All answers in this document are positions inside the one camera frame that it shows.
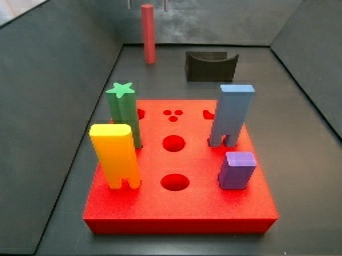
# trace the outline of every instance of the shape sorter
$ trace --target shape sorter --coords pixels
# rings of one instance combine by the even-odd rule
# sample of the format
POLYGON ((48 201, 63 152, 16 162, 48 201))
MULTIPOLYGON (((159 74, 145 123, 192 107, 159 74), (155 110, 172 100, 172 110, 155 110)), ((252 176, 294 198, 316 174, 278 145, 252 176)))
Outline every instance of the shape sorter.
POLYGON ((208 146, 213 100, 137 100, 141 184, 112 190, 95 171, 83 219, 95 234, 260 234, 279 215, 260 164, 243 190, 221 190, 227 152, 252 152, 246 126, 236 146, 208 146))

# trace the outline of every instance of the purple cube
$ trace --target purple cube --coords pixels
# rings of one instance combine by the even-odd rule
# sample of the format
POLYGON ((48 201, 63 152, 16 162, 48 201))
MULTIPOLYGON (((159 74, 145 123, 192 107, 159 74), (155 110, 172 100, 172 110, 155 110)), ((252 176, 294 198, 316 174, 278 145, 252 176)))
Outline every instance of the purple cube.
POLYGON ((244 189, 256 167, 251 152, 227 152, 219 173, 221 189, 244 189))

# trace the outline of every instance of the green star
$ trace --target green star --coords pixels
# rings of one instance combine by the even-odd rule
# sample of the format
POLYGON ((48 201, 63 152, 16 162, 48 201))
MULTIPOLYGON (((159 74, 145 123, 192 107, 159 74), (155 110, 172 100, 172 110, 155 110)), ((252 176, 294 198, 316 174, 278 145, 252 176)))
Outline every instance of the green star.
POLYGON ((135 90, 131 88, 132 83, 119 84, 113 83, 113 88, 107 91, 107 93, 115 93, 116 98, 120 99, 125 93, 135 93, 135 90))

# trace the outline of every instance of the yellow rectangular prism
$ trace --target yellow rectangular prism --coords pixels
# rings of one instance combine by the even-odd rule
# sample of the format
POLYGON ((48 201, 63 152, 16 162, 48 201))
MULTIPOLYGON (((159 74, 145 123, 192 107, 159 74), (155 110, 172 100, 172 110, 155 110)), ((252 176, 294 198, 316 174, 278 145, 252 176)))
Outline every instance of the yellow rectangular prism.
POLYGON ((89 137, 109 188, 120 189, 123 179, 127 179, 131 188, 139 188, 141 179, 131 126, 93 124, 89 137))

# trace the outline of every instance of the dark floor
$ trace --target dark floor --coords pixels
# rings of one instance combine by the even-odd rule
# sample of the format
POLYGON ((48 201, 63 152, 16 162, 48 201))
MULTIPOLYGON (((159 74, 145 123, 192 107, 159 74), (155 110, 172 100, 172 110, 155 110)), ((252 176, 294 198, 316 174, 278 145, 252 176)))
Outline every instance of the dark floor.
MULTIPOLYGON (((219 83, 187 83, 184 52, 239 53, 235 83, 252 84, 256 95, 247 117, 259 162, 280 219, 264 236, 95 236, 81 220, 96 166, 84 138, 38 255, 342 254, 342 148, 268 48, 159 46, 155 65, 143 48, 125 46, 109 79, 131 81, 140 99, 216 99, 219 83)), ((92 123, 107 122, 101 97, 92 123)))

